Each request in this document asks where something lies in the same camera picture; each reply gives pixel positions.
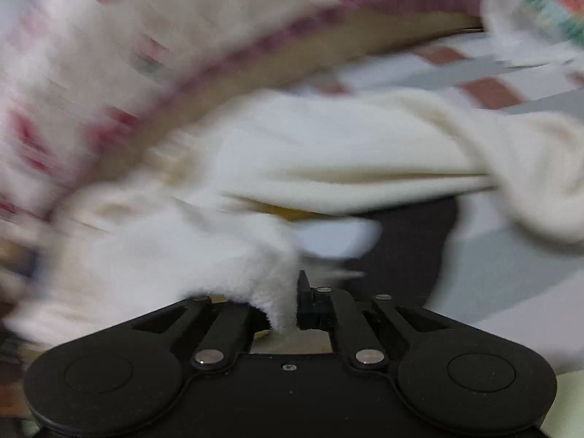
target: screw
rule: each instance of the screw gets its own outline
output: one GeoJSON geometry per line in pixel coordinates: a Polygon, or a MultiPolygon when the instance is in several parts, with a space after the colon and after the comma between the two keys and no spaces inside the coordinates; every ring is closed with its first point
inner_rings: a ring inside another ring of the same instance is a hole
{"type": "Polygon", "coordinates": [[[217,364],[225,355],[217,349],[203,349],[195,354],[195,361],[201,365],[217,364]]]}
{"type": "Polygon", "coordinates": [[[379,364],[379,362],[385,359],[385,354],[377,349],[363,349],[355,354],[355,359],[361,362],[361,364],[379,364]]]}

